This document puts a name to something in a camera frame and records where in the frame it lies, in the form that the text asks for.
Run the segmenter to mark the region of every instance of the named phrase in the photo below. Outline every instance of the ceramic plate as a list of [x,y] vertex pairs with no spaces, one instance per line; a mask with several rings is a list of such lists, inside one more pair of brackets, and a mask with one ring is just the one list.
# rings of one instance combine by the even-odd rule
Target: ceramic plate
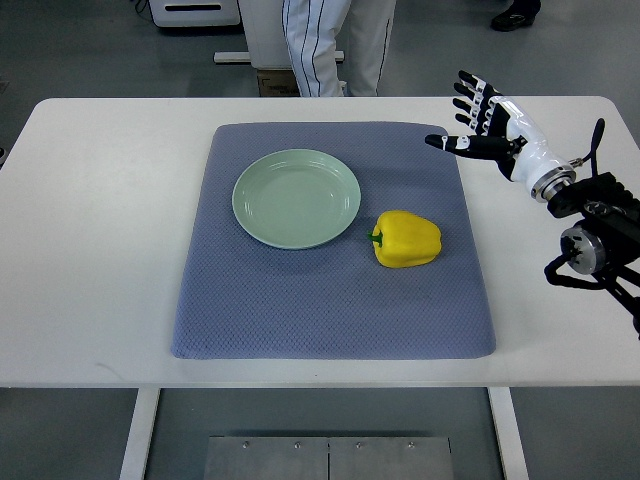
[[340,235],[360,207],[353,172],[316,150],[283,150],[247,168],[233,189],[233,213],[254,238],[285,249],[311,248]]

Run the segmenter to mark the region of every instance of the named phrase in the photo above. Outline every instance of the robotic hand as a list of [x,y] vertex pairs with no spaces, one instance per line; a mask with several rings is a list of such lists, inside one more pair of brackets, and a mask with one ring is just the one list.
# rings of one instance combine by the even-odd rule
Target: robotic hand
[[570,162],[558,157],[536,124],[509,97],[470,73],[459,72],[454,88],[465,100],[453,104],[463,113],[456,120],[477,135],[449,137],[428,135],[426,143],[461,157],[495,160],[509,180],[524,183],[531,196],[548,200],[557,188],[575,180]]
[[[507,179],[524,183],[533,198],[547,202],[556,218],[581,214],[582,220],[562,233],[562,255],[545,268],[547,280],[564,287],[607,290],[632,314],[640,333],[640,297],[618,282],[622,278],[640,287],[640,273],[627,266],[640,258],[640,200],[611,173],[598,174],[596,150],[604,120],[596,123],[589,154],[567,162],[549,149],[542,131],[511,98],[475,75],[460,71],[459,77],[454,87],[466,99],[453,100],[463,112],[455,118],[476,135],[428,135],[425,142],[462,157],[495,160]],[[576,182],[574,167],[588,160],[591,177]],[[565,264],[595,282],[559,274]]]

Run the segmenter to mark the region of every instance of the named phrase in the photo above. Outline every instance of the white pinstripe pants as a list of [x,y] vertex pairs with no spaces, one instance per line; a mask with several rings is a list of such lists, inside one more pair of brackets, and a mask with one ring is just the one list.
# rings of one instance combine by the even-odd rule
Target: white pinstripe pants
[[282,26],[303,97],[339,97],[336,36],[349,15],[347,88],[377,96],[396,0],[284,0]]

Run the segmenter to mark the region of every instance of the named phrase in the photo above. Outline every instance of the gray mat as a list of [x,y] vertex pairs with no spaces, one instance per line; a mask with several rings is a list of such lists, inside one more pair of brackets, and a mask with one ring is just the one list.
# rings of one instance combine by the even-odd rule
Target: gray mat
[[[176,357],[437,359],[495,349],[455,157],[424,143],[429,125],[253,123],[213,138],[171,350]],[[362,202],[334,240],[281,250],[249,236],[231,207],[235,181],[260,157],[309,148],[342,160]],[[386,210],[430,219],[443,250],[432,263],[388,269],[367,231]]]

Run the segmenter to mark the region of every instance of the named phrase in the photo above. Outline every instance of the person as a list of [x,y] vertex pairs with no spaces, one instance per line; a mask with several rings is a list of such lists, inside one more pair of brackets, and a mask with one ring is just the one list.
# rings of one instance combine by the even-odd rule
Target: person
[[531,26],[540,7],[540,0],[514,0],[506,11],[491,20],[491,28],[499,32],[511,32]]
[[[395,5],[396,0],[284,0],[282,28],[300,96],[377,96]],[[345,87],[335,52],[347,17]]]

